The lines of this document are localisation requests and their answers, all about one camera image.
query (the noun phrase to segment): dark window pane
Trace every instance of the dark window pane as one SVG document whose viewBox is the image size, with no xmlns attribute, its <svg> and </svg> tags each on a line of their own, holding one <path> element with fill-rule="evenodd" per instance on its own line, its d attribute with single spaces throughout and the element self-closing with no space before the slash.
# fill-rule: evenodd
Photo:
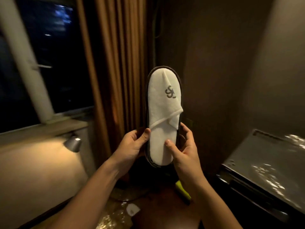
<svg viewBox="0 0 305 229">
<path fill-rule="evenodd" d="M 17 0 L 56 113 L 93 105 L 77 11 L 41 0 Z"/>
<path fill-rule="evenodd" d="M 0 133 L 39 124 L 0 29 Z"/>
</svg>

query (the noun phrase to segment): window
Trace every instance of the window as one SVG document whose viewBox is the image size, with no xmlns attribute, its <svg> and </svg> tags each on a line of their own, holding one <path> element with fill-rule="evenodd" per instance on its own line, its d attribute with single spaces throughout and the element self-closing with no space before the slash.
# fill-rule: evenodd
<svg viewBox="0 0 305 229">
<path fill-rule="evenodd" d="M 0 133 L 91 106 L 74 5 L 0 0 Z"/>
<path fill-rule="evenodd" d="M 0 133 L 39 124 L 0 29 Z"/>
</svg>

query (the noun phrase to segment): hand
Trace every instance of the hand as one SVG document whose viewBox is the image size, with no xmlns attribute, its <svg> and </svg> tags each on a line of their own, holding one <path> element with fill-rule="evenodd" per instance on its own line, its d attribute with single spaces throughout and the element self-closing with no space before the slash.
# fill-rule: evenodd
<svg viewBox="0 0 305 229">
<path fill-rule="evenodd" d="M 117 178 L 124 176 L 134 163 L 141 147 L 148 141 L 150 129 L 133 130 L 123 137 L 119 147 L 109 158 L 118 171 Z"/>
<path fill-rule="evenodd" d="M 173 155 L 173 164 L 183 188 L 192 196 L 193 188 L 199 185 L 205 177 L 200 166 L 193 133 L 183 123 L 181 126 L 186 133 L 186 142 L 181 149 L 182 152 L 171 140 L 166 140 L 164 144 Z"/>
</svg>

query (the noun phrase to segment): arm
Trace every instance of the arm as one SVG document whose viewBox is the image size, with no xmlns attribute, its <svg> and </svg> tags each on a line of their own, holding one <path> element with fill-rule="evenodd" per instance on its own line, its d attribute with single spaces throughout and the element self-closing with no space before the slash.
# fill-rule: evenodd
<svg viewBox="0 0 305 229">
<path fill-rule="evenodd" d="M 201 170 L 192 131 L 181 123 L 186 132 L 182 152 L 167 140 L 165 145 L 173 155 L 173 162 L 183 188 L 190 194 L 207 229 L 242 229 L 228 206 L 208 183 Z"/>
<path fill-rule="evenodd" d="M 113 155 L 96 171 L 81 191 L 63 209 L 49 229 L 94 229 L 116 181 L 131 168 L 150 130 L 127 133 Z"/>
</svg>

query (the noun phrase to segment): person's left thumb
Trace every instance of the person's left thumb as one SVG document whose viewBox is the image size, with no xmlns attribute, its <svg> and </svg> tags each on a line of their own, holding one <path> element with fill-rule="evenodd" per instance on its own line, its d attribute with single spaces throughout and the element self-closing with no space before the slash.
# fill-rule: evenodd
<svg viewBox="0 0 305 229">
<path fill-rule="evenodd" d="M 144 145 L 145 142 L 148 141 L 149 137 L 150 137 L 150 129 L 146 128 L 144 130 L 144 133 L 140 136 L 140 138 L 135 141 L 137 147 L 136 149 L 140 149 L 142 145 Z"/>
</svg>

